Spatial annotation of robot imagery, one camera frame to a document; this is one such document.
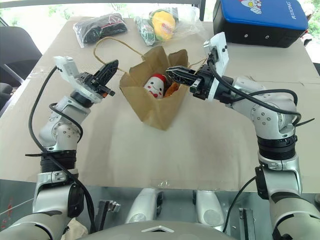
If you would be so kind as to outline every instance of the black cable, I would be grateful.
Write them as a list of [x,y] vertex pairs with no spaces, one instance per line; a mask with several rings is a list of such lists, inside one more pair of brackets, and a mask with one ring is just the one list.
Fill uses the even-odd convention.
[[57,103],[51,103],[49,105],[49,108],[54,111],[55,113],[61,115],[62,117],[64,117],[65,119],[68,119],[70,122],[72,122],[74,125],[76,125],[76,127],[80,130],[80,137],[78,142],[80,142],[80,140],[82,139],[82,136],[84,135],[84,130],[81,127],[81,125],[79,123],[77,123],[75,120],[73,120],[71,117],[69,117],[68,115],[64,114],[62,111],[59,111],[55,108],[55,105],[57,105]]
[[234,197],[230,207],[229,207],[229,210],[228,210],[228,213],[226,215],[226,219],[225,219],[225,224],[224,224],[224,228],[223,228],[223,232],[226,233],[226,230],[227,230],[227,226],[228,226],[228,222],[229,222],[229,218],[230,218],[230,214],[231,214],[231,210],[232,208],[234,207],[234,205],[236,204],[236,201],[238,199],[238,197],[240,196],[240,194],[245,190],[245,188],[253,181],[256,179],[256,176],[254,176],[253,178],[251,178],[249,181],[247,181],[245,183],[245,185],[243,185],[243,187],[238,191],[238,193],[236,194],[236,196]]
[[[31,109],[31,112],[30,112],[30,115],[29,115],[29,121],[28,121],[28,128],[29,128],[29,133],[31,135],[31,138],[32,140],[35,142],[35,144],[39,147],[39,149],[44,153],[48,153],[47,149],[45,147],[42,146],[42,144],[39,142],[39,140],[37,139],[35,133],[34,133],[34,130],[33,130],[33,126],[32,126],[32,122],[33,122],[33,118],[34,118],[34,114],[35,114],[35,110],[36,110],[36,107],[39,103],[39,100],[40,100],[40,97],[42,95],[42,93],[44,92],[44,89],[49,81],[49,79],[51,78],[51,76],[54,74],[54,72],[57,70],[57,67],[55,66],[51,71],[50,73],[48,74],[48,76],[46,77],[46,79],[44,80],[43,84],[42,84],[42,87],[38,93],[38,96],[36,97],[35,101],[34,101],[34,104],[32,106],[32,109]],[[58,167],[60,168],[63,172],[65,172],[65,174],[70,178],[72,179],[75,183],[77,183],[82,189],[83,189],[83,192],[84,192],[84,196],[85,196],[85,200],[86,200],[86,205],[87,205],[87,209],[88,209],[88,215],[89,215],[89,219],[90,219],[90,233],[94,233],[96,232],[96,226],[95,226],[95,208],[94,208],[94,203],[92,201],[92,198],[90,196],[90,193],[89,191],[87,190],[87,188],[83,185],[83,183],[77,179],[71,172],[69,172],[64,166],[62,166],[53,156],[51,155],[47,155],[47,157]]]
[[263,101],[260,101],[259,99],[256,99],[253,96],[250,96],[249,94],[246,94],[245,92],[233,87],[232,85],[230,85],[227,81],[225,81],[216,71],[214,62],[212,59],[208,59],[207,61],[210,70],[212,71],[213,76],[219,81],[219,83],[221,83],[222,85],[224,85],[226,88],[228,88],[229,90],[231,90],[232,92],[240,95],[241,97],[250,100],[251,102],[258,104],[266,109],[269,109],[271,111],[274,111],[276,113],[280,113],[280,114],[287,114],[287,115],[295,115],[296,119],[293,122],[293,125],[295,126],[300,120],[301,120],[301,114],[297,111],[289,111],[289,110],[283,110],[274,106],[271,106]]
[[295,125],[295,126],[296,126],[296,127],[299,127],[299,126],[305,125],[305,124],[307,124],[307,123],[310,123],[310,122],[313,121],[313,120],[315,120],[315,118],[311,118],[311,119],[309,119],[309,120],[307,120],[307,121],[300,122],[300,123],[298,123],[298,124]]
[[[289,89],[267,89],[267,90],[261,90],[261,91],[255,91],[255,92],[252,92],[252,93],[249,93],[250,96],[255,96],[255,95],[260,95],[260,94],[273,94],[273,93],[287,93],[287,94],[291,94],[292,97],[293,97],[293,102],[294,102],[294,105],[298,105],[298,95],[292,91],[292,90],[289,90]],[[241,101],[245,99],[244,97],[238,97],[234,100],[232,100],[232,102],[238,102],[238,101]]]

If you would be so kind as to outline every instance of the black chair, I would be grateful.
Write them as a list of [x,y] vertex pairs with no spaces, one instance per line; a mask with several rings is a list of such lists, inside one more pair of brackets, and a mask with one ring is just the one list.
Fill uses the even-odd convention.
[[315,69],[317,70],[318,74],[320,75],[320,63],[313,63]]
[[30,35],[16,26],[0,26],[0,80],[20,86],[42,54]]

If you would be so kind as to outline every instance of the cardboard sheet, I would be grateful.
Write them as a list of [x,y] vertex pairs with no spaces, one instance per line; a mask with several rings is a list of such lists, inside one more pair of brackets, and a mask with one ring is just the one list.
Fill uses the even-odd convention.
[[[130,31],[117,38],[147,52],[149,48],[133,21],[126,22]],[[73,57],[81,72],[95,73],[101,66],[92,48],[79,47],[72,30],[74,23],[74,19],[66,23],[29,76],[21,96],[0,118],[1,179],[36,181],[40,159],[24,156],[39,152],[28,132],[28,117],[54,66],[52,57]],[[212,23],[205,22],[204,26],[210,36]],[[200,36],[192,35],[188,40],[172,40],[163,46],[167,54],[186,49],[189,62],[195,63],[205,57],[202,44]],[[319,143],[313,139],[320,135],[320,78],[303,44],[297,41],[287,49],[230,44],[228,50],[227,76],[247,75],[270,89],[292,89],[299,96],[298,111],[303,120],[316,118],[297,128],[296,150],[303,191],[319,193]],[[101,44],[99,54],[106,62],[119,59],[119,66],[127,71],[141,62],[136,53],[112,41]],[[255,174],[257,138],[248,119],[217,101],[202,101],[187,94],[169,129],[158,130],[141,122],[121,93],[122,74],[118,72],[108,84],[116,95],[94,105],[82,124],[84,135],[78,144],[76,166],[84,184],[235,191]],[[55,73],[35,112],[36,134],[48,120],[48,105],[71,92],[71,86]],[[251,184],[247,190],[256,191],[256,186]]]

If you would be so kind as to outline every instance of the red snowman hat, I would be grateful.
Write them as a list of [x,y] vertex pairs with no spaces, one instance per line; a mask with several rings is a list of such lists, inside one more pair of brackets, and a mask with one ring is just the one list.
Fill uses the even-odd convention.
[[160,74],[160,73],[155,73],[155,74],[153,74],[153,75],[151,76],[151,78],[152,78],[152,77],[156,77],[156,78],[158,78],[158,79],[161,79],[164,84],[166,83],[166,77],[163,76],[163,75]]

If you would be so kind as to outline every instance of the blue box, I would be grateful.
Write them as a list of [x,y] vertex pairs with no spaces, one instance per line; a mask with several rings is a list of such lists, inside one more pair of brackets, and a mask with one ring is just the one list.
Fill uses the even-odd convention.
[[287,48],[307,29],[296,0],[217,0],[213,10],[214,34],[230,43]]

